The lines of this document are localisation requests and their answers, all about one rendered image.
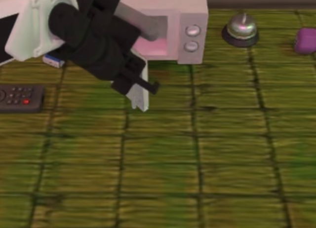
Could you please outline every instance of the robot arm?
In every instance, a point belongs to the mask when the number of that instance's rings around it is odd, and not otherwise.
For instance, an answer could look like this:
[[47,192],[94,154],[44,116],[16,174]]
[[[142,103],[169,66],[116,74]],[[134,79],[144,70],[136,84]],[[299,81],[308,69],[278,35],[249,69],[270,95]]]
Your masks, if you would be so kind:
[[[112,81],[120,94],[134,84],[155,94],[159,84],[140,77],[146,63],[130,51],[140,35],[155,40],[154,22],[118,5],[119,0],[0,0],[0,65],[49,52]],[[126,15],[143,24],[131,25]]]

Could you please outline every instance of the purple cube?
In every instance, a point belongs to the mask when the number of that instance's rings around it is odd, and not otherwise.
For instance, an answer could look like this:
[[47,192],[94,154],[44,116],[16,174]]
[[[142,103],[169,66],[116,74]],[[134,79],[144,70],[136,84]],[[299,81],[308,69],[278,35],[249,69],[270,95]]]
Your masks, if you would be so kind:
[[296,35],[294,50],[298,54],[316,52],[316,28],[301,28]]

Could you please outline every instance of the silver bell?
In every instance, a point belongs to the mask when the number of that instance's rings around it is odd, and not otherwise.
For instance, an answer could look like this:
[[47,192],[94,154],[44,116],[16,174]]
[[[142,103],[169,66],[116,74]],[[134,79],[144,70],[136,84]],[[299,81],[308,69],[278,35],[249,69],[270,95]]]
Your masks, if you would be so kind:
[[236,47],[250,47],[259,40],[255,20],[246,13],[232,17],[223,28],[222,37],[228,44]]

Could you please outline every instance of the microwave knob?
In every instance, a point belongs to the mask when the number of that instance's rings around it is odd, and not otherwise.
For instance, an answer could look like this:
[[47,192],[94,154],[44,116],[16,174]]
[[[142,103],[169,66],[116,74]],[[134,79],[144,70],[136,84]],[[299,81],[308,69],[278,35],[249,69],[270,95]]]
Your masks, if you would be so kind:
[[197,25],[189,26],[186,28],[186,34],[189,37],[197,37],[201,33],[201,28]]
[[191,41],[191,42],[188,42],[184,45],[184,49],[187,52],[195,52],[198,50],[198,48],[199,48],[199,46],[198,46],[198,43],[196,41]]

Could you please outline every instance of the white microwave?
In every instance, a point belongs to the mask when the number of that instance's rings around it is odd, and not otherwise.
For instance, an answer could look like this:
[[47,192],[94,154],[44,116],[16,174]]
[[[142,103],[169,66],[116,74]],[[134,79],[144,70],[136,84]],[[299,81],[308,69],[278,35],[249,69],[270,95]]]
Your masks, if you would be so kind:
[[178,64],[203,62],[208,23],[207,0],[120,0],[155,18],[159,38],[138,38],[134,48],[147,60],[176,60]]

